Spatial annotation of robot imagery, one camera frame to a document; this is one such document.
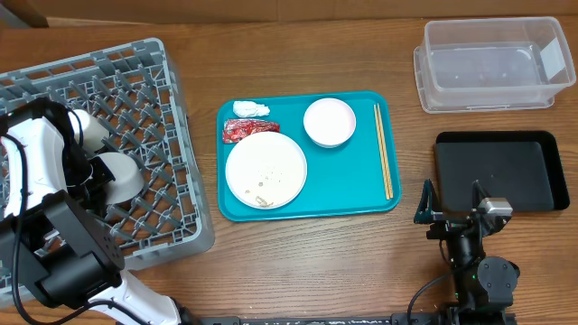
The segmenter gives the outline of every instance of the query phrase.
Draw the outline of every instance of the chopsticks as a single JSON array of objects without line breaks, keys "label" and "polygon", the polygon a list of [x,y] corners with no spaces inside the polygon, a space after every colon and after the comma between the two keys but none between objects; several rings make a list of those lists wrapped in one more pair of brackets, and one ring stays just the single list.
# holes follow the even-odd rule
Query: chopsticks
[{"label": "chopsticks", "polygon": [[373,106],[373,113],[376,117],[376,129],[378,131],[379,156],[381,157],[381,171],[383,173],[383,183],[386,186],[386,199],[394,197],[394,191],[391,186],[391,175],[389,174],[389,162],[387,161],[386,138],[383,133],[383,123],[381,120],[381,110],[379,103]]}]

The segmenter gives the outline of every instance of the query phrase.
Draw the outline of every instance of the red package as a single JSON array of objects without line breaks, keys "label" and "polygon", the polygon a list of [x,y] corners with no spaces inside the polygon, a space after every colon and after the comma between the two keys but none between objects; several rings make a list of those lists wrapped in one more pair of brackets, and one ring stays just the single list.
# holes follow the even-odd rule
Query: red package
[{"label": "red package", "polygon": [[235,144],[248,135],[265,131],[281,132],[281,126],[275,122],[267,122],[254,118],[230,119],[225,122],[223,143]]}]

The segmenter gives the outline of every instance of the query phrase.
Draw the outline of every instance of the gray plastic basket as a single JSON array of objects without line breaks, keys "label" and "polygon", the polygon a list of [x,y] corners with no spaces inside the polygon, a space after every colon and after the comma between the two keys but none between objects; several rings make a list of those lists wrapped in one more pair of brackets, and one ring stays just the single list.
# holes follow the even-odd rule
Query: gray plastic basket
[{"label": "gray plastic basket", "polygon": [[[0,115],[38,97],[85,109],[110,132],[105,146],[136,161],[147,182],[141,195],[130,204],[108,206],[105,217],[127,269],[202,253],[215,241],[180,84],[163,43],[155,38],[0,74]],[[9,194],[5,154],[0,163],[1,219]],[[37,254],[57,245],[62,243],[55,237]],[[1,263],[4,307],[12,297],[9,271]],[[33,298],[20,290],[23,300]]]}]

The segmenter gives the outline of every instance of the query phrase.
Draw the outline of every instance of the black rectangular tray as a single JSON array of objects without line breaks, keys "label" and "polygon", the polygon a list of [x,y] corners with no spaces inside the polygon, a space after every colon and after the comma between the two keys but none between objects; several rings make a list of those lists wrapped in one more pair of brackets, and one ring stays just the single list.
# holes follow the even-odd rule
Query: black rectangular tray
[{"label": "black rectangular tray", "polygon": [[444,132],[435,141],[443,209],[471,210],[471,184],[515,211],[562,210],[570,197],[558,146],[547,131]]}]

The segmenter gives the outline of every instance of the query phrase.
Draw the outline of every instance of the table surface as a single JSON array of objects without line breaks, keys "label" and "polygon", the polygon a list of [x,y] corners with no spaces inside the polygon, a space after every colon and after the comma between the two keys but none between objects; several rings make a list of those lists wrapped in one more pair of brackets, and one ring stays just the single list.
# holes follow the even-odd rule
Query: table surface
[{"label": "table surface", "polygon": [[[559,17],[574,54],[578,16]],[[447,271],[427,226],[413,223],[424,179],[434,178],[442,131],[539,130],[558,141],[573,204],[563,212],[517,213],[485,240],[489,255],[515,262],[521,277],[511,309],[520,324],[574,324],[578,317],[578,88],[548,109],[428,115],[415,89],[413,50],[426,20],[147,25],[3,30],[0,71],[16,70],[148,37],[163,40],[182,77],[191,136],[217,241],[208,251],[137,272],[198,316],[241,318],[379,316],[401,312],[426,282]],[[384,96],[403,186],[387,214],[233,223],[217,205],[216,116],[231,98],[370,89]],[[424,293],[415,311],[452,299],[452,285]],[[69,311],[26,304],[35,317]],[[22,324],[14,308],[3,324]],[[89,312],[72,323],[113,324]]]}]

